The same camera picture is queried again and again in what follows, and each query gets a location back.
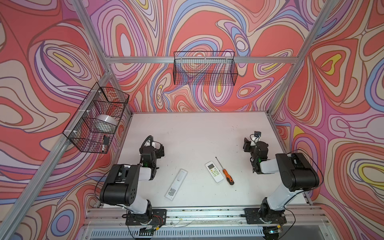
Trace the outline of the orange black flathead screwdriver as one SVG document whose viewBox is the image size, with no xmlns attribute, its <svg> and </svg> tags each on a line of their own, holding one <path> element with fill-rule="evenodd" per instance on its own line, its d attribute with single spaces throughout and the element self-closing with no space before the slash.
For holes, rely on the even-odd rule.
<svg viewBox="0 0 384 240">
<path fill-rule="evenodd" d="M 234 182 L 232 176 L 231 176 L 231 175 L 228 173 L 228 171 L 222 166 L 222 164 L 220 163 L 220 161 L 219 161 L 219 159 L 218 159 L 217 157 L 216 157 L 216 160 L 218 161 L 220 167 L 222 168 L 222 171 L 223 171 L 223 173 L 224 173 L 224 175 L 225 175 L 225 177 L 226 177 L 227 182 L 228 182 L 231 186 L 233 186 L 233 185 L 235 184 L 235 182 Z"/>
</svg>

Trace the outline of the white air conditioner remote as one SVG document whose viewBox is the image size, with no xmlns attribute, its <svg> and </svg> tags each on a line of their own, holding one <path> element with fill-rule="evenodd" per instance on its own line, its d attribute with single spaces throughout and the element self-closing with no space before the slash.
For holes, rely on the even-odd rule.
<svg viewBox="0 0 384 240">
<path fill-rule="evenodd" d="M 218 169 L 218 167 L 215 165 L 214 162 L 211 161 L 206 163 L 206 168 L 216 183 L 219 183 L 222 180 L 224 180 L 224 176 L 222 175 L 222 173 L 220 172 L 220 170 Z"/>
</svg>

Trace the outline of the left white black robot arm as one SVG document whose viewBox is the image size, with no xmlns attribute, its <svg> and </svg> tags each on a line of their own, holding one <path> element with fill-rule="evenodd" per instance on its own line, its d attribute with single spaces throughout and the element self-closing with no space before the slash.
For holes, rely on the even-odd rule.
<svg viewBox="0 0 384 240">
<path fill-rule="evenodd" d="M 118 206 L 134 215 L 151 217 L 152 204 L 139 196 L 140 181 L 154 180 L 157 160 L 165 156 L 164 146 L 149 135 L 139 148 L 140 161 L 136 165 L 113 165 L 102 186 L 99 200 L 102 204 Z"/>
</svg>

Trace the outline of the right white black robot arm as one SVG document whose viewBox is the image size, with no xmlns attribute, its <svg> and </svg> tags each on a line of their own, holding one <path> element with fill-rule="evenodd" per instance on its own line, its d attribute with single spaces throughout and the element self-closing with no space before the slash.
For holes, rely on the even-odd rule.
<svg viewBox="0 0 384 240">
<path fill-rule="evenodd" d="M 258 175 L 280 174 L 282 183 L 268 197 L 264 198 L 257 215 L 265 222 L 281 217 L 286 205 L 296 195 L 320 186 L 320 177 L 302 153 L 276 154 L 269 159 L 269 145 L 260 141 L 261 132 L 254 132 L 244 138 L 243 150 L 250 153 L 253 173 Z"/>
</svg>

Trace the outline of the long white slim remote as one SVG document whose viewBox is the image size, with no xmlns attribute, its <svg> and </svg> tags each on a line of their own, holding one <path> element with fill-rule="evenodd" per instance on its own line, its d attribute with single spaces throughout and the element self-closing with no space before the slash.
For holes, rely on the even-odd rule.
<svg viewBox="0 0 384 240">
<path fill-rule="evenodd" d="M 165 195 L 166 199 L 170 201 L 174 200 L 187 175 L 188 172 L 186 170 L 180 169 Z"/>
</svg>

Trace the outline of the small black device in basket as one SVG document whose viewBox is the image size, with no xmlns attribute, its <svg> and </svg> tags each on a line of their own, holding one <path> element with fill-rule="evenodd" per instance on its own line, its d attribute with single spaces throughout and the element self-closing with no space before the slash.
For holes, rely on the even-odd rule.
<svg viewBox="0 0 384 240">
<path fill-rule="evenodd" d="M 110 137 L 104 135 L 104 136 L 103 136 L 103 145 L 104 145 L 104 146 L 108 146 L 109 144 L 110 144 Z"/>
</svg>

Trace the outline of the white tape roll in basket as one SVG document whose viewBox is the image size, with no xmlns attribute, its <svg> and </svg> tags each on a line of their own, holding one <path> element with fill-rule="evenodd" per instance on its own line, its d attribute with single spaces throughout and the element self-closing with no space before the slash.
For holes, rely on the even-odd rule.
<svg viewBox="0 0 384 240">
<path fill-rule="evenodd" d="M 98 115 L 98 116 L 96 117 L 96 119 L 97 119 L 97 120 L 100 120 L 100 121 L 102 121 L 102 122 L 104 122 L 104 123 L 111 124 L 111 125 L 113 125 L 113 126 L 117 126 L 117 125 L 118 125 L 117 120 L 116 120 L 114 117 L 109 116 L 109 115 L 101 114 L 101 115 Z"/>
</svg>

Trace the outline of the green circuit board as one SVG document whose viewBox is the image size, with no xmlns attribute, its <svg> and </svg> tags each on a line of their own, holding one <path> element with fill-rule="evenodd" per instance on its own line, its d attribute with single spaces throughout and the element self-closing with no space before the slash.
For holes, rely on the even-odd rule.
<svg viewBox="0 0 384 240">
<path fill-rule="evenodd" d="M 156 231 L 156 229 L 154 229 L 154 228 L 151 228 L 151 229 L 142 228 L 139 230 L 139 236 L 140 237 L 151 237 L 154 235 L 155 231 Z"/>
</svg>

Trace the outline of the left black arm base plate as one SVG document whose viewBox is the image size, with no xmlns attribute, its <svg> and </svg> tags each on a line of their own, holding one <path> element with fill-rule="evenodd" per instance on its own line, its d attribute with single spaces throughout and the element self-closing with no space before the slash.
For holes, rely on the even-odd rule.
<svg viewBox="0 0 384 240">
<path fill-rule="evenodd" d="M 144 214 L 125 214 L 127 226 L 162 226 L 166 224 L 167 210 L 147 210 Z"/>
</svg>

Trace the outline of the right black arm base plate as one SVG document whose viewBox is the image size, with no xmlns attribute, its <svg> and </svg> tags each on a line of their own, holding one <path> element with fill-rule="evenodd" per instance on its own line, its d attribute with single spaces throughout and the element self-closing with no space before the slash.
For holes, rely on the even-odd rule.
<svg viewBox="0 0 384 240">
<path fill-rule="evenodd" d="M 241 217 L 246 218 L 247 224 L 284 225 L 287 223 L 285 211 L 262 210 L 260 208 L 245 208 Z"/>
</svg>

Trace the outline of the aluminium front rail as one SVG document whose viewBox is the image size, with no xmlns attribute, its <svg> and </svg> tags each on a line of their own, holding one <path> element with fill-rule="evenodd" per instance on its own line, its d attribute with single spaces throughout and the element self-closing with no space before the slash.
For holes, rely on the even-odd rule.
<svg viewBox="0 0 384 240">
<path fill-rule="evenodd" d="M 167 208 L 164 227 L 237 227 L 247 224 L 246 206 Z M 126 220 L 120 208 L 91 209 L 84 220 L 84 227 L 124 227 Z M 319 206 L 292 205 L 285 211 L 286 226 L 330 225 L 325 211 Z"/>
</svg>

